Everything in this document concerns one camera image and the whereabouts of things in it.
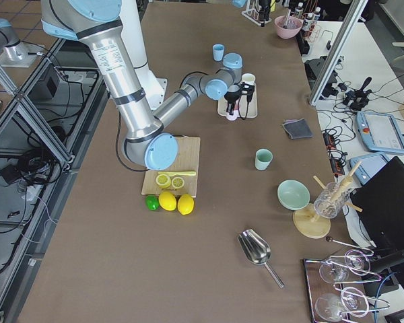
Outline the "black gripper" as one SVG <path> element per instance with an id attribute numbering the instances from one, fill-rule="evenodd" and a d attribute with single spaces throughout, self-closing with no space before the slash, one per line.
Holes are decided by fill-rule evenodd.
<path id="1" fill-rule="evenodd" d="M 253 98 L 253 94 L 255 92 L 255 89 L 243 89 L 242 84 L 240 85 L 232 85 L 226 94 L 224 95 L 224 98 L 227 101 L 227 108 L 226 108 L 226 115 L 227 116 L 233 116 L 234 115 L 234 107 L 235 107 L 235 102 L 242 96 L 246 96 L 246 101 L 247 104 L 249 104 Z"/>

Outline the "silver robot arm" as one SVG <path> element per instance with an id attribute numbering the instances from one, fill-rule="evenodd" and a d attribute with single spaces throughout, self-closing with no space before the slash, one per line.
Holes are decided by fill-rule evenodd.
<path id="1" fill-rule="evenodd" d="M 164 132 L 200 95 L 219 100 L 241 81 L 242 57 L 225 55 L 213 75 L 189 77 L 160 107 L 152 110 L 122 39 L 124 27 L 141 34 L 135 4 L 129 18 L 122 1 L 42 1 L 43 30 L 57 38 L 79 41 L 91 51 L 116 107 L 127 126 L 123 153 L 149 170 L 165 170 L 175 161 L 178 143 Z"/>

